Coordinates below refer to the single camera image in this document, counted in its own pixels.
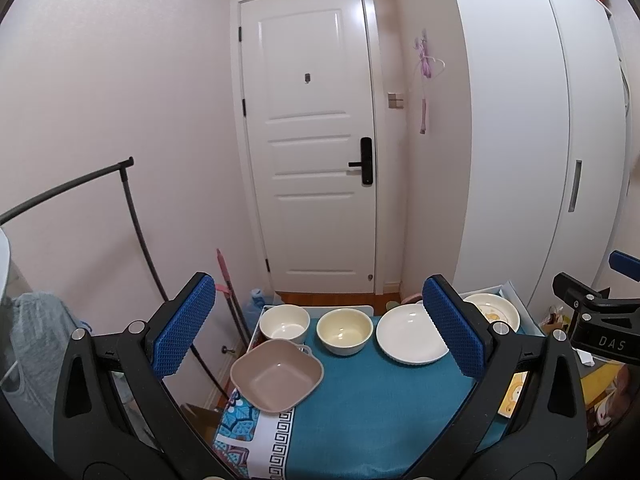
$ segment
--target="bolt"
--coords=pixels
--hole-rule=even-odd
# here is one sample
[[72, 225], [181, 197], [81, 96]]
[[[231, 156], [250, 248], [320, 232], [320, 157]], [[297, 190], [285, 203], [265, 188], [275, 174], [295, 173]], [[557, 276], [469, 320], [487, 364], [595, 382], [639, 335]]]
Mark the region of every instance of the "bolt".
[[80, 341], [84, 337], [85, 332], [86, 330], [84, 328], [76, 328], [71, 333], [71, 339], [73, 339], [74, 341]]
[[566, 339], [566, 334], [562, 330], [556, 329], [554, 330], [554, 337], [558, 339], [558, 341], [564, 341]]
[[509, 333], [509, 325], [504, 322], [498, 321], [494, 323], [494, 332], [500, 335], [505, 335]]
[[139, 334], [144, 329], [145, 329], [144, 321], [134, 321], [129, 325], [129, 332], [131, 332], [132, 334]]

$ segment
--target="wooden floor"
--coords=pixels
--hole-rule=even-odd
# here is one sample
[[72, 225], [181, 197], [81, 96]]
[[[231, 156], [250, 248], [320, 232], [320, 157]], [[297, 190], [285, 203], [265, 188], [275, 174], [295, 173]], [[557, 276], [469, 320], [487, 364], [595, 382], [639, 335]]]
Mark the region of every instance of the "wooden floor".
[[400, 303], [400, 294], [303, 294], [301, 292], [279, 292], [282, 301], [299, 306], [352, 306], [371, 305], [376, 316], [386, 312], [387, 301]]

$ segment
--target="blue gripper pad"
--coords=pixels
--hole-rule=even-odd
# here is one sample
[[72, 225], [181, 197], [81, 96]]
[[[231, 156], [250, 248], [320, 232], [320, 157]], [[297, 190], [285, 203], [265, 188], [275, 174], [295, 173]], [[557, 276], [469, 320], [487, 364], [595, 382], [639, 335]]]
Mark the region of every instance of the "blue gripper pad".
[[216, 284], [204, 276], [154, 341], [151, 365], [158, 379], [178, 371], [215, 302]]
[[636, 282], [640, 282], [640, 260], [633, 256], [613, 251], [609, 256], [609, 267]]
[[460, 371], [480, 380], [492, 348], [489, 323], [484, 316], [473, 305], [473, 309], [466, 308], [468, 303], [439, 274], [424, 282], [422, 302]]

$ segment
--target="door frame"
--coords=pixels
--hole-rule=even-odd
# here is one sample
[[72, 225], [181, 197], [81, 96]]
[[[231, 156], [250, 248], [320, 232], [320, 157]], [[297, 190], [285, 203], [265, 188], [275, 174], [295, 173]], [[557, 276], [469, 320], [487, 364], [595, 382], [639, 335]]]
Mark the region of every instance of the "door frame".
[[[238, 138], [238, 152], [244, 195], [249, 211], [249, 222], [254, 235], [255, 250], [258, 255], [258, 272], [263, 288], [273, 292], [273, 282], [266, 267], [266, 249], [260, 227], [260, 215], [255, 195], [254, 176], [249, 154], [249, 139], [246, 118], [242, 113], [242, 99], [244, 98], [244, 83], [242, 79], [241, 45], [238, 41], [238, 27], [240, 26], [240, 5], [250, 0], [231, 0], [230, 5], [230, 44], [231, 44], [231, 82], [234, 102], [234, 117], [236, 119], [236, 137]], [[382, 294], [385, 283], [386, 260], [386, 229], [387, 203], [390, 192], [388, 186], [388, 159], [386, 145], [388, 131], [386, 127], [386, 96], [382, 77], [382, 54], [380, 53], [380, 39], [378, 37], [378, 20], [373, 0], [363, 0], [367, 44], [369, 45], [369, 71], [371, 74], [373, 98], [373, 127], [375, 136], [376, 157], [376, 261], [374, 274], [374, 292]]]

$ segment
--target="white wardrobe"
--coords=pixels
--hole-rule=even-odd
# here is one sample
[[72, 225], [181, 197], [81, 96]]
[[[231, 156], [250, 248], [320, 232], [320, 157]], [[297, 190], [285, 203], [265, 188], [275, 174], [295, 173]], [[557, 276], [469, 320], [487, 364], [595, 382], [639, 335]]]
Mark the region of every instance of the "white wardrobe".
[[625, 88], [598, 0], [457, 0], [472, 98], [456, 290], [511, 280], [536, 320], [591, 285], [626, 190]]

